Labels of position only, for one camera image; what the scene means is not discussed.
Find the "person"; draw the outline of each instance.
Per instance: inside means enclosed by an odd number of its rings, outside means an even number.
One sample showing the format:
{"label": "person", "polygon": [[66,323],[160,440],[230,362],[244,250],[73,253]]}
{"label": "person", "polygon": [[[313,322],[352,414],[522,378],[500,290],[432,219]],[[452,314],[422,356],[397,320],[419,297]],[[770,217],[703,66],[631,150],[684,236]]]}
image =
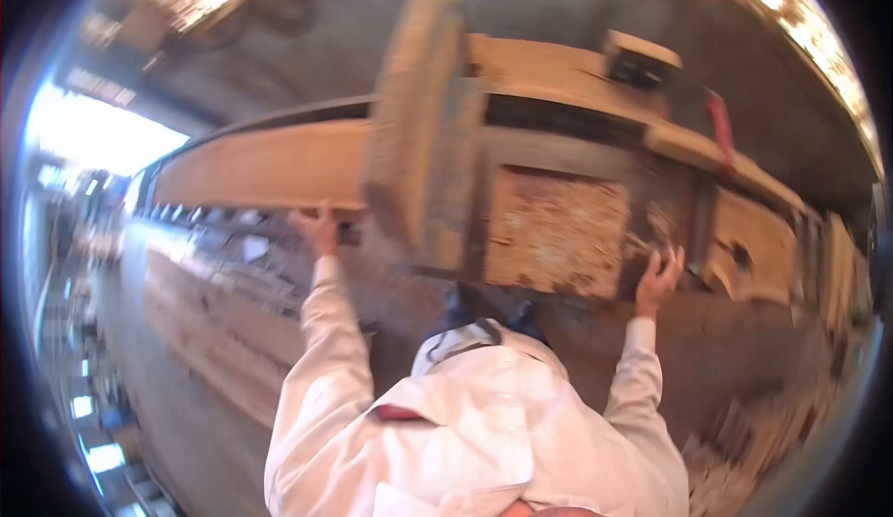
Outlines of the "person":
{"label": "person", "polygon": [[660,254],[649,260],[604,414],[541,340],[495,320],[426,338],[410,376],[375,399],[336,222],[326,207],[294,221],[317,259],[301,313],[307,351],[282,385],[264,469],[271,515],[688,515],[654,352],[681,248],[662,272]]}

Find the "wood board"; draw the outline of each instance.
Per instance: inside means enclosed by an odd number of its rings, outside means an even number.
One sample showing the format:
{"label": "wood board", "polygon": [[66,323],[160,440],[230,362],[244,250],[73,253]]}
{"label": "wood board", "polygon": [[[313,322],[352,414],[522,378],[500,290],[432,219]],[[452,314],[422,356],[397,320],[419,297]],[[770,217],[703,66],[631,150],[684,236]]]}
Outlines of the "wood board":
{"label": "wood board", "polygon": [[[654,153],[709,172],[715,172],[723,163],[722,152],[712,139],[666,121],[649,126],[645,134],[645,147]],[[743,154],[733,153],[731,166],[732,181],[741,188],[765,199],[781,211],[792,207],[799,212],[809,212],[797,193]]]}
{"label": "wood board", "polygon": [[178,154],[162,168],[153,205],[315,207],[360,211],[365,120],[318,121],[236,133]]}
{"label": "wood board", "polygon": [[787,305],[797,239],[781,217],[720,188],[713,238],[701,277],[736,301],[771,300]]}
{"label": "wood board", "polygon": [[462,0],[407,0],[391,36],[371,117],[363,191],[411,263],[463,268],[485,105],[469,77]]}

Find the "window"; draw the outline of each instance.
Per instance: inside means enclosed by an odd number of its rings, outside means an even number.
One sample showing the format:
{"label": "window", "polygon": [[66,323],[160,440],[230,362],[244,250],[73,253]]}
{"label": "window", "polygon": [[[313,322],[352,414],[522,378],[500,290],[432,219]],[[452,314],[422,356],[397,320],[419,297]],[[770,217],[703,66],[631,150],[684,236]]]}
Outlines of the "window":
{"label": "window", "polygon": [[118,444],[99,445],[87,451],[87,465],[95,473],[109,471],[124,464],[124,452]]}
{"label": "window", "polygon": [[93,412],[93,398],[87,395],[72,399],[72,414],[75,418],[87,416]]}

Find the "concrete floor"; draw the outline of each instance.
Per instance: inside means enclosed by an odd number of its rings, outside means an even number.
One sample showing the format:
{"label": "concrete floor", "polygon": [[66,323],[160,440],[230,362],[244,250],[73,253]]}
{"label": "concrete floor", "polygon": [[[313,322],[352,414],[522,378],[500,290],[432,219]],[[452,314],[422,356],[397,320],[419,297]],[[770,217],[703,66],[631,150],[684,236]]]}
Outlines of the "concrete floor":
{"label": "concrete floor", "polygon": [[[162,346],[143,322],[142,279],[147,240],[170,234],[131,221],[120,265],[97,275],[100,318],[119,362],[147,440],[149,463],[192,515],[264,515],[263,462],[269,432],[249,421]],[[371,366],[378,394],[408,374],[425,332],[440,318],[444,281],[401,276],[392,252],[365,235],[376,255],[342,253],[354,307],[376,322]],[[278,252],[284,277],[309,285],[306,252]],[[475,287],[480,315],[504,317],[520,293]],[[623,328],[631,306],[551,297],[540,326],[567,366],[582,399],[605,406]],[[658,317],[657,351],[664,369],[661,412],[682,445],[733,397],[748,399],[799,380],[809,381],[829,363],[820,324],[804,316],[791,324],[777,305],[735,304],[704,294],[678,294]]]}

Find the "raised hand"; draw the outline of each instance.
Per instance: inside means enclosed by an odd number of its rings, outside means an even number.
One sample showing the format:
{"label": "raised hand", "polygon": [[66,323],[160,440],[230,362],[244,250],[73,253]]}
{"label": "raised hand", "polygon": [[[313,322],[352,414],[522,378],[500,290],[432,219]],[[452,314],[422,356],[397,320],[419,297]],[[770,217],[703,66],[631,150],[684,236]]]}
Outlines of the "raised hand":
{"label": "raised hand", "polygon": [[320,205],[317,218],[308,217],[300,211],[288,214],[288,221],[310,242],[317,258],[338,255],[338,223],[332,217],[329,202]]}
{"label": "raised hand", "polygon": [[639,287],[636,288],[636,315],[640,317],[654,318],[657,309],[676,289],[682,268],[685,266],[685,250],[678,247],[667,248],[667,266],[658,274],[661,268],[661,254],[657,250],[651,254],[648,267]]}

